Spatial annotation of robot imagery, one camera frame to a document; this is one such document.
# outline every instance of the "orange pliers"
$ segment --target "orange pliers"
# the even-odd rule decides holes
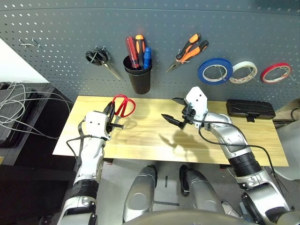
[[[198,40],[200,40],[201,34],[197,33],[194,34],[186,43],[186,45],[183,47],[181,52],[176,55],[174,63],[171,64],[171,66],[166,70],[166,72],[180,66],[181,64],[187,62],[188,59],[194,57],[195,55],[202,52],[209,44],[207,40],[201,42],[196,48],[189,51],[191,47],[196,43]]]

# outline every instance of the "pen holder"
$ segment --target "pen holder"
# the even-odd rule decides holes
[[[123,60],[123,64],[135,93],[146,94],[150,90],[152,62],[147,69],[134,70],[129,56],[127,56]]]

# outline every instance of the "pegboard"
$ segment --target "pegboard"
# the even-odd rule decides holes
[[[0,18],[1,38],[71,100],[78,95],[119,93],[140,98],[184,97],[196,85],[209,100],[267,101],[275,109],[300,96],[299,0],[6,0],[0,3]],[[210,42],[209,47],[166,74],[178,49],[197,32]],[[138,33],[153,51],[151,90],[145,95],[134,93],[122,63],[127,55],[124,38]],[[26,43],[34,38],[41,47],[23,49],[19,38]],[[106,68],[87,63],[85,52],[103,45],[121,81]],[[259,82],[202,83],[197,70],[215,57],[233,65],[254,62]],[[276,84],[261,82],[260,73],[281,61],[292,66],[295,81],[288,77]]]

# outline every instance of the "red screwdriver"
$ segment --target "red screwdriver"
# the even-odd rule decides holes
[[[133,37],[129,36],[129,37],[125,38],[125,43],[126,43],[130,61],[132,63],[132,67],[138,68],[139,63],[138,63],[138,59],[137,59],[137,55],[136,55],[136,51],[135,51],[135,42],[134,42]]]

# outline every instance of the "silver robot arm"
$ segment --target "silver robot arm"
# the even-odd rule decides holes
[[[168,122],[181,129],[187,123],[194,124],[199,130],[210,131],[220,143],[239,145],[221,145],[221,149],[235,171],[239,187],[245,190],[242,201],[256,223],[274,224],[290,210],[267,171],[256,161],[244,135],[230,125],[231,119],[224,114],[208,112],[207,98],[199,87],[193,87],[184,102],[179,102],[178,98],[174,101],[185,105],[184,121],[163,114]]]

